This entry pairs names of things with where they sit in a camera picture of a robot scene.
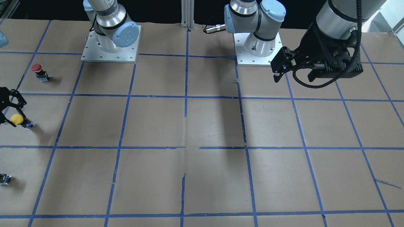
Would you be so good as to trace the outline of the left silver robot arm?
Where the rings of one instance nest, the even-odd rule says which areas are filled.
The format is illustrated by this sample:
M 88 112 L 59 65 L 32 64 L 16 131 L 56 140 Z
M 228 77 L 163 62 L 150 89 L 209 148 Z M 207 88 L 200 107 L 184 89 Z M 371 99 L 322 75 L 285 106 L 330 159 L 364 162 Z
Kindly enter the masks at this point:
M 282 47 L 271 60 L 274 82 L 292 72 L 302 86 L 319 89 L 337 79 L 363 72 L 360 61 L 362 25 L 384 0 L 327 0 L 295 50 Z M 224 7 L 228 33 L 248 33 L 245 48 L 257 57 L 273 52 L 275 38 L 286 16 L 277 0 L 232 0 Z

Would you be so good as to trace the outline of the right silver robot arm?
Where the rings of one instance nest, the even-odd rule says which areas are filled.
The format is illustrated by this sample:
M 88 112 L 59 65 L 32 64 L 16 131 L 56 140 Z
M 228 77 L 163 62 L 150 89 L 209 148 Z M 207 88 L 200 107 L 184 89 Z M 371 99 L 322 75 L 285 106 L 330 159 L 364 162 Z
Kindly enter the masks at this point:
M 135 63 L 141 27 L 131 20 L 125 7 L 116 0 L 84 0 L 83 6 L 92 26 L 81 61 Z M 26 104 L 18 90 L 1 87 L 1 111 L 8 107 L 17 111 L 16 117 L 12 119 L 6 118 L 1 112 L 1 124 L 32 128 L 34 123 L 22 111 Z

